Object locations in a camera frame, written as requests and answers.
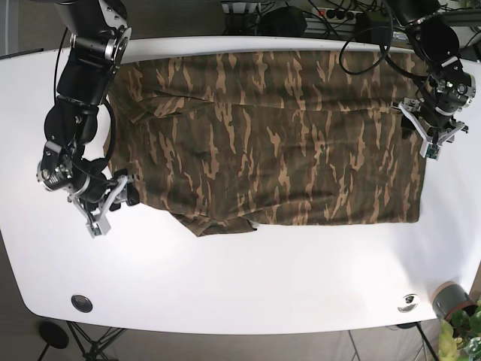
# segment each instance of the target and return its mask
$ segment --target white table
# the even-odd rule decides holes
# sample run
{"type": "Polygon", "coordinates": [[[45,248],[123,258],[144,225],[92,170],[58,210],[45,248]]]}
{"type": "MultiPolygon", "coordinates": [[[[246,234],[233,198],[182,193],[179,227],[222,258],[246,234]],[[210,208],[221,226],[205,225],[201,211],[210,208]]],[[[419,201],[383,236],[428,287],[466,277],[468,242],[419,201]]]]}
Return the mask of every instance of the white table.
{"type": "MultiPolygon", "coordinates": [[[[126,61],[234,50],[335,49],[332,41],[175,38],[133,41],[126,61]]],[[[353,50],[375,49],[354,44],[353,50]]],[[[64,50],[61,66],[68,50],[64,50]]],[[[109,214],[91,239],[65,192],[35,172],[53,105],[56,52],[0,61],[0,228],[23,301],[35,314],[167,332],[322,332],[434,318],[428,297],[445,281],[469,290],[481,259],[481,96],[459,119],[470,126],[430,161],[416,224],[260,226],[196,238],[169,213],[144,205],[109,214]],[[416,293],[419,306],[398,311],[416,293]],[[93,303],[82,314],[74,294],[93,303]]],[[[481,68],[466,64],[481,83],[481,68]]],[[[108,121],[89,149],[101,155],[108,121]]]]}

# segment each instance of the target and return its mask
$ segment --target floor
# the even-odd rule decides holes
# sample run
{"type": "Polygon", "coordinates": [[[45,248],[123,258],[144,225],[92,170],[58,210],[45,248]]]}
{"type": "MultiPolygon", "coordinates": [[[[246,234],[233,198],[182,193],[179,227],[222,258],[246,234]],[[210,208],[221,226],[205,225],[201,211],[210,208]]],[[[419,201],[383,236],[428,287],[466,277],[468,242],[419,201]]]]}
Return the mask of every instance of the floor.
{"type": "MultiPolygon", "coordinates": [[[[134,28],[133,38],[220,35],[225,28],[219,0],[123,2],[129,11],[129,25],[134,28]]],[[[64,26],[54,6],[26,1],[20,1],[18,6],[21,15],[18,24],[18,51],[58,47],[64,26]]],[[[0,290],[2,356],[9,360],[37,359],[44,346],[37,334],[38,323],[42,318],[32,314],[23,304],[1,239],[0,290]]],[[[54,322],[67,330],[64,321],[54,322]]],[[[422,323],[422,326],[434,349],[437,349],[439,323],[432,320],[422,323]]],[[[106,329],[85,325],[85,330],[95,338],[106,329]]],[[[107,349],[106,354],[120,360],[136,361],[416,361],[424,359],[421,349],[421,338],[415,329],[400,330],[395,327],[268,336],[190,335],[128,330],[107,349]]],[[[49,350],[44,360],[75,361],[82,358],[71,337],[67,349],[49,350]]]]}

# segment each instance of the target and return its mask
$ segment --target camouflage fabric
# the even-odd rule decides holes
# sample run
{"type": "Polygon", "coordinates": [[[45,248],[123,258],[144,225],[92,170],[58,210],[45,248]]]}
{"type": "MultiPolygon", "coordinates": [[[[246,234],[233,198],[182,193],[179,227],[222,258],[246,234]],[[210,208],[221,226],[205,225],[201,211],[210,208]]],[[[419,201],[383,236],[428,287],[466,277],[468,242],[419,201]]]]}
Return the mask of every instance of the camouflage fabric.
{"type": "MultiPolygon", "coordinates": [[[[367,68],[378,53],[346,53],[367,68]]],[[[387,64],[351,77],[334,51],[229,53],[124,65],[110,88],[113,170],[138,174],[141,201],[197,236],[251,222],[416,222],[421,139],[401,138],[391,101],[414,97],[387,64]]],[[[426,74],[414,55],[392,54],[426,74]]]]}

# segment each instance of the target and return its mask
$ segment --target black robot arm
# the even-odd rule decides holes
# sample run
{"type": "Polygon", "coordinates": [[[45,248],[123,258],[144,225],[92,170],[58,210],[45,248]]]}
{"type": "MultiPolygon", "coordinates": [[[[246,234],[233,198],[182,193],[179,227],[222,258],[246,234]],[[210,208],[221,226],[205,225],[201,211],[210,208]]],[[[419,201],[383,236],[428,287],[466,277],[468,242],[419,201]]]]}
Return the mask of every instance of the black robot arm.
{"type": "Polygon", "coordinates": [[[454,119],[456,112],[469,106],[476,95],[474,77],[463,71],[458,58],[459,40],[443,20],[438,0],[384,0],[401,26],[416,55],[425,61],[426,81],[412,77],[419,88],[418,99],[396,104],[404,114],[404,124],[424,139],[422,155],[438,159],[442,143],[452,142],[467,126],[454,119]],[[425,131],[419,119],[429,126],[425,131]]]}
{"type": "Polygon", "coordinates": [[[118,0],[76,0],[55,5],[71,31],[71,51],[45,119],[47,143],[37,178],[48,190],[67,190],[68,201],[86,218],[92,236],[106,234],[105,217],[123,202],[139,203],[134,178],[119,171],[107,179],[102,171],[112,156],[115,119],[106,95],[130,39],[126,10],[118,0]],[[105,158],[83,158],[97,132],[98,106],[110,115],[110,145],[105,158]]]}

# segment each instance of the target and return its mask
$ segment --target black cable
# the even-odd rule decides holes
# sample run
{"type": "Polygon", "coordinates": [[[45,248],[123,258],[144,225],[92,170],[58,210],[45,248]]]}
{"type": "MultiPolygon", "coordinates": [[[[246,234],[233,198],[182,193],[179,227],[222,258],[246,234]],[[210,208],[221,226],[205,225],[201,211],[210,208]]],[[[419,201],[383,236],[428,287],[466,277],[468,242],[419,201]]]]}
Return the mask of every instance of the black cable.
{"type": "Polygon", "coordinates": [[[432,347],[431,344],[429,343],[428,338],[427,338],[426,335],[424,334],[424,331],[422,331],[421,323],[416,322],[415,324],[416,324],[416,327],[417,327],[419,333],[421,334],[422,339],[423,339],[424,342],[426,343],[426,346],[428,346],[429,352],[431,352],[431,355],[433,356],[433,360],[434,360],[434,361],[439,361],[439,359],[437,358],[437,354],[434,352],[433,347],[432,347]]]}
{"type": "Polygon", "coordinates": [[[345,24],[345,23],[347,23],[348,21],[351,21],[351,20],[349,20],[349,19],[347,19],[347,20],[344,20],[342,23],[340,23],[340,24],[337,24],[337,25],[336,25],[336,26],[334,26],[333,28],[334,28],[334,29],[337,29],[338,27],[340,27],[340,26],[344,25],[344,24],[345,24]]]}
{"type": "Polygon", "coordinates": [[[463,49],[466,49],[467,47],[469,47],[469,44],[471,44],[471,42],[476,38],[476,36],[478,36],[479,34],[481,34],[481,30],[479,30],[476,34],[473,35],[473,37],[471,39],[469,39],[469,41],[466,43],[466,45],[463,47],[463,49]]]}
{"type": "Polygon", "coordinates": [[[105,166],[107,166],[108,163],[110,162],[110,159],[112,158],[113,149],[115,148],[116,122],[115,122],[115,114],[113,113],[112,105],[110,105],[107,99],[104,100],[104,105],[107,108],[108,114],[110,115],[110,143],[108,145],[108,149],[105,154],[105,166]]]}
{"type": "Polygon", "coordinates": [[[399,74],[401,74],[404,77],[407,77],[411,80],[425,81],[426,79],[428,79],[428,76],[416,75],[416,74],[408,72],[407,70],[404,70],[403,68],[398,66],[398,64],[393,62],[392,59],[389,57],[389,55],[386,55],[386,62],[391,66],[391,68],[396,70],[396,72],[398,72],[399,74]]]}
{"type": "Polygon", "coordinates": [[[347,74],[349,75],[361,75],[361,74],[364,74],[364,73],[367,73],[368,71],[371,71],[372,69],[376,68],[381,62],[383,62],[386,57],[389,55],[389,51],[391,50],[391,44],[392,44],[392,36],[394,34],[394,19],[392,17],[392,12],[391,12],[391,9],[386,5],[386,10],[388,12],[388,15],[389,15],[389,26],[372,26],[370,28],[367,28],[367,29],[364,29],[363,31],[361,32],[358,32],[358,33],[355,33],[353,34],[347,41],[346,43],[344,44],[343,48],[341,49],[340,53],[339,53],[339,66],[343,69],[344,72],[346,72],[347,74]],[[349,71],[347,70],[344,65],[343,65],[343,55],[344,55],[344,52],[346,51],[346,48],[347,48],[347,45],[349,45],[349,43],[351,41],[354,40],[354,38],[356,36],[359,36],[361,34],[364,34],[366,32],[369,32],[371,30],[375,30],[375,29],[389,29],[391,30],[390,32],[390,37],[389,37],[389,43],[386,47],[386,49],[384,49],[384,46],[381,47],[381,57],[379,58],[379,60],[377,60],[373,65],[371,65],[369,68],[365,69],[365,70],[362,70],[362,71],[349,71]]]}
{"type": "Polygon", "coordinates": [[[62,40],[60,41],[59,46],[59,53],[57,54],[57,61],[55,62],[55,72],[53,73],[53,102],[57,102],[57,71],[59,70],[59,61],[60,61],[60,53],[62,52],[63,42],[65,41],[65,36],[67,36],[68,29],[65,28],[65,31],[62,35],[62,40]]]}

